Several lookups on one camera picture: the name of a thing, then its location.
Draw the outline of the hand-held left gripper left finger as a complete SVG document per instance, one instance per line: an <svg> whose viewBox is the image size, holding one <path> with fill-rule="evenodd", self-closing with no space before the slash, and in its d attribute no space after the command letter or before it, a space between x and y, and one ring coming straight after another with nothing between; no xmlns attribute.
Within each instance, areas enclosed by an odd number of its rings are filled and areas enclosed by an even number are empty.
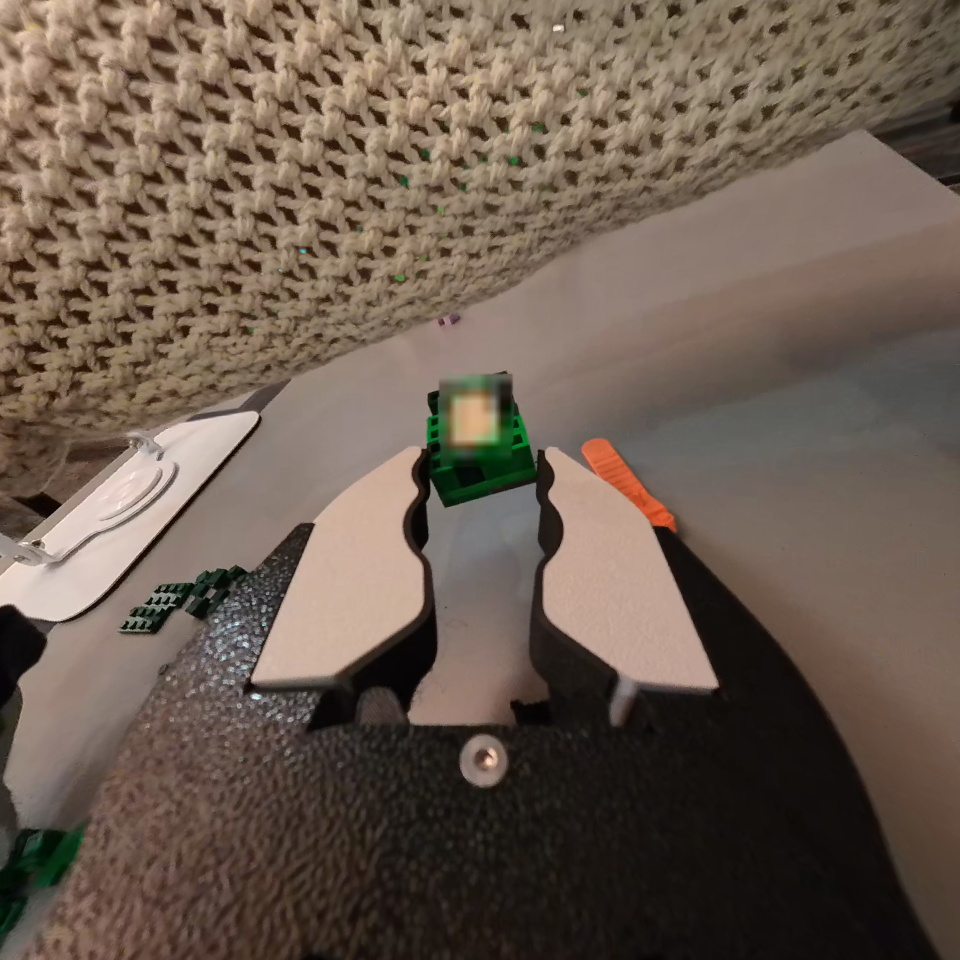
<svg viewBox="0 0 960 960"><path fill-rule="evenodd" d="M437 656L428 452L408 446L317 515L249 682L333 692L350 710L391 690L406 710Z"/></svg>

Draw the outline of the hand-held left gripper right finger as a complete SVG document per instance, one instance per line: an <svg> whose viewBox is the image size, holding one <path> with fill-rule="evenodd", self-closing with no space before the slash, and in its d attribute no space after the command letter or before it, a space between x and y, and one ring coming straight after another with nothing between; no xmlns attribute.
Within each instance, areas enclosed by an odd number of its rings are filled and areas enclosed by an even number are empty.
<svg viewBox="0 0 960 960"><path fill-rule="evenodd" d="M647 515L555 446L537 453L535 497L531 663L550 723L623 727L646 694L714 695L718 675Z"/></svg>

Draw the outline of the green lego model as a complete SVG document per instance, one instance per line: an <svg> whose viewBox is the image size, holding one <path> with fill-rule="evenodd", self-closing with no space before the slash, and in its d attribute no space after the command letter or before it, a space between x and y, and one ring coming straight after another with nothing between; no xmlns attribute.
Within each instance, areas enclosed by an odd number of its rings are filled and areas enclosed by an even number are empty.
<svg viewBox="0 0 960 960"><path fill-rule="evenodd" d="M508 371L442 379L427 403L429 476L443 506L535 481L536 455Z"/></svg>

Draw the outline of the person's right forearm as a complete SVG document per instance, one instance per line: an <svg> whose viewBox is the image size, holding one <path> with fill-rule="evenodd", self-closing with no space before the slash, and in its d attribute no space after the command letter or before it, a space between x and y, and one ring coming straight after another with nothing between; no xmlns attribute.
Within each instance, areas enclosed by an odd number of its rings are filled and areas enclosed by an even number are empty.
<svg viewBox="0 0 960 960"><path fill-rule="evenodd" d="M2 2L2 496L958 91L958 2Z"/></svg>

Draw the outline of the pile of green lego bricks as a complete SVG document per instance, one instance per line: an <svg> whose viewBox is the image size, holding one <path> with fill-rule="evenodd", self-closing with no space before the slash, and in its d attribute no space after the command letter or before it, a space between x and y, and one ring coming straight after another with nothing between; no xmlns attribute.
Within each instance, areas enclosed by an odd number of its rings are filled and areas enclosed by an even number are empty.
<svg viewBox="0 0 960 960"><path fill-rule="evenodd" d="M70 830L24 828L1 870L1 946L21 926L30 898L60 884L78 856L89 823Z"/></svg>

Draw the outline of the orange brick separator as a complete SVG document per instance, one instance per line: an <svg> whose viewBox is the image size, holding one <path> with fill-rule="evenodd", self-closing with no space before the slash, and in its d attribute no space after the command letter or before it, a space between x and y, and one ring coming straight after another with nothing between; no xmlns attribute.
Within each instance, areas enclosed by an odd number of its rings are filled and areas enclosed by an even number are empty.
<svg viewBox="0 0 960 960"><path fill-rule="evenodd" d="M594 474L629 499L654 527L678 533L673 513L643 486L610 441L606 438L587 440L582 445L582 456Z"/></svg>

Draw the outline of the cluster of dark green plates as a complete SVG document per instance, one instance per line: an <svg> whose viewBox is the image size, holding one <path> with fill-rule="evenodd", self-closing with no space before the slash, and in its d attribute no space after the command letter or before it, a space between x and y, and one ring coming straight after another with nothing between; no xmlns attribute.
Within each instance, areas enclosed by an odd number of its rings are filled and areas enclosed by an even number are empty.
<svg viewBox="0 0 960 960"><path fill-rule="evenodd" d="M248 574L246 568L234 565L204 570L189 582L163 582L153 589L145 602L127 612L117 633L154 636L177 611L205 621L223 606Z"/></svg>

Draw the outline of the white book stand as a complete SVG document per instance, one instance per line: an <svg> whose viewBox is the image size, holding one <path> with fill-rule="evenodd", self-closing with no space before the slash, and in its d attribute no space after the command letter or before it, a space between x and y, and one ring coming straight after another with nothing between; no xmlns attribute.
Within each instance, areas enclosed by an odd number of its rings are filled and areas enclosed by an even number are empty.
<svg viewBox="0 0 960 960"><path fill-rule="evenodd" d="M135 440L23 543L2 537L2 605L53 624L92 611L127 579L260 422L253 409L216 411Z"/></svg>

